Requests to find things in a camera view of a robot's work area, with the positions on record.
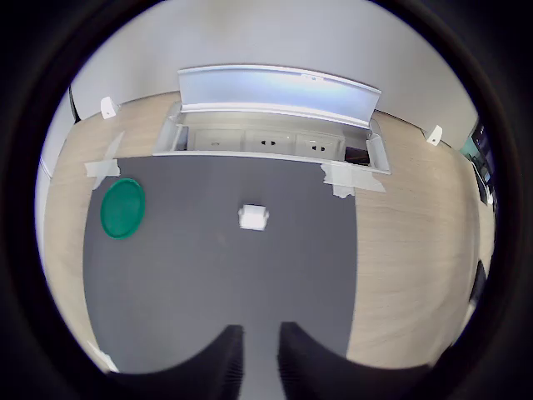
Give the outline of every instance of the green frisbee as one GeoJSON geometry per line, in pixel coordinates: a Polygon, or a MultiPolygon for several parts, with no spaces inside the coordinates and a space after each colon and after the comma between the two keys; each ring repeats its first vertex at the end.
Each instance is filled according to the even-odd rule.
{"type": "Polygon", "coordinates": [[[107,190],[100,208],[104,232],[113,239],[129,238],[144,216],[144,191],[134,179],[116,181],[107,190]]]}

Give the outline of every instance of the tape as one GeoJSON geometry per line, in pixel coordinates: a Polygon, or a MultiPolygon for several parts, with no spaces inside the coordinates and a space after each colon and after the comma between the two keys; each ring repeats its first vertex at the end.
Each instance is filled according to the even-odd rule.
{"type": "Polygon", "coordinates": [[[339,198],[346,198],[348,195],[355,196],[354,188],[385,192],[385,188],[374,178],[371,171],[340,163],[323,163],[320,168],[326,173],[324,183],[332,185],[333,194],[339,198]]]}
{"type": "Polygon", "coordinates": [[[94,353],[102,361],[104,361],[106,363],[107,367],[109,368],[109,371],[112,371],[112,372],[115,372],[115,373],[119,373],[117,366],[115,365],[113,360],[111,360],[111,357],[109,357],[109,354],[104,353],[102,350],[100,350],[98,347],[96,347],[91,342],[87,341],[87,343],[89,344],[89,346],[91,346],[91,349],[94,351],[94,353]]]}
{"type": "Polygon", "coordinates": [[[349,195],[356,196],[356,189],[348,186],[333,185],[333,196],[338,198],[347,198],[349,195]]]}
{"type": "Polygon", "coordinates": [[[113,160],[86,162],[85,169],[88,177],[96,177],[92,190],[98,188],[105,177],[120,177],[120,168],[116,158],[113,160]]]}
{"type": "Polygon", "coordinates": [[[122,140],[122,137],[124,136],[124,132],[125,131],[120,132],[117,137],[115,137],[115,139],[111,142],[111,144],[106,150],[106,153],[103,155],[102,161],[85,163],[87,176],[90,178],[96,177],[94,185],[92,186],[92,190],[98,188],[105,177],[120,176],[120,168],[118,167],[118,161],[114,157],[117,153],[118,146],[120,146],[120,142],[122,140]]]}

